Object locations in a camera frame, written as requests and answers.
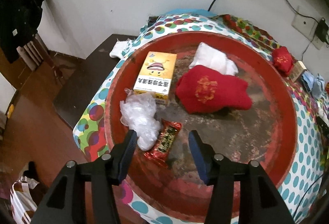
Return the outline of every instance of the small box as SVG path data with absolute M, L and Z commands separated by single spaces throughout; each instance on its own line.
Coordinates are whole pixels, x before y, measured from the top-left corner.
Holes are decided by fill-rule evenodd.
M 134 85 L 134 93 L 155 92 L 155 101 L 168 103 L 177 54 L 150 51 Z
M 301 61 L 297 61 L 292 70 L 290 71 L 289 78 L 292 82 L 295 82 L 305 71 L 306 67 Z

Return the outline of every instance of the red basin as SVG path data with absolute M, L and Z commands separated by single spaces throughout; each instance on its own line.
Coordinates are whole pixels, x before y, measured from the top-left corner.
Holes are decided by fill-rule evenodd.
M 200 42 L 219 49 L 233 60 L 238 76 L 249 83 L 254 104 L 248 111 L 221 111 L 212 115 L 188 115 L 175 98 L 175 84 L 186 72 Z M 177 53 L 168 107 L 159 106 L 158 118 L 183 123 L 172 145 L 169 168 L 149 162 L 135 151 L 126 182 L 145 202 L 157 210 L 184 221 L 204 222 L 212 187 L 199 179 L 188 148 L 187 135 L 196 129 L 202 140 L 231 160 L 247 163 L 257 159 L 279 187 L 292 165 L 297 143 L 296 112 L 290 94 L 278 72 L 260 54 L 229 37 L 210 32 L 170 34 L 136 50 L 116 74 L 106 99 L 105 135 L 111 149 L 121 143 L 127 127 L 120 122 L 119 102 L 126 99 L 149 51 Z M 233 216 L 239 211 L 236 185 Z

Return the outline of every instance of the white fabric scrap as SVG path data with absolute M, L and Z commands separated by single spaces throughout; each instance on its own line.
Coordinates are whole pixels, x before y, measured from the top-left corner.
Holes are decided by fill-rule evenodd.
M 221 74 L 236 75 L 239 72 L 235 63 L 228 59 L 225 53 L 204 42 L 199 44 L 189 68 L 197 65 L 203 65 Z
M 111 58 L 123 58 L 122 52 L 127 48 L 128 43 L 131 42 L 131 39 L 128 39 L 127 41 L 117 41 L 114 45 L 112 51 L 110 52 Z

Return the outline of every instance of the polka dot tablecloth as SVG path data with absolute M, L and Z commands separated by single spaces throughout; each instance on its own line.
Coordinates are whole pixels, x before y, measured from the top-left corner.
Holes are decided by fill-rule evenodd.
M 229 15 L 216 16 L 211 19 L 199 14 L 164 15 L 159 17 L 151 27 L 142 28 L 141 34 L 135 41 L 127 44 L 127 47 L 122 52 L 123 59 L 120 60 L 105 79 L 73 130 L 73 137 L 77 146 L 91 161 L 108 151 L 104 132 L 105 98 L 114 76 L 124 61 L 136 49 L 153 39 L 167 34 L 186 31 L 208 31 L 229 36 L 250 46 L 268 61 L 272 60 L 270 54 L 272 49 L 279 47 L 279 44 L 267 32 L 253 26 L 248 21 Z M 303 93 L 298 85 L 292 84 L 288 80 L 285 84 L 296 109 L 298 140 L 292 167 L 278 190 L 289 211 L 293 213 L 310 184 L 322 174 L 323 165 L 320 164 L 324 156 L 322 155 L 320 133 L 314 122 L 314 100 Z M 327 112 L 328 97 L 322 97 L 319 105 L 323 106 Z M 297 222 L 307 215 L 318 193 L 320 182 L 321 180 L 305 195 L 295 217 Z M 122 201 L 131 206 L 146 221 L 155 224 L 186 223 L 165 215 L 146 204 L 131 190 L 127 183 L 123 182 L 121 187 L 125 193 Z M 234 224 L 237 224 L 237 222 L 238 217 L 231 221 Z

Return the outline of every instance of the yellow medicine box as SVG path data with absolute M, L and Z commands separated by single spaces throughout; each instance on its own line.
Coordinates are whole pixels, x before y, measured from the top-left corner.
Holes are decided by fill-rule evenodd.
M 157 103 L 167 104 L 177 54 L 150 51 L 134 85 L 134 93 L 155 92 Z

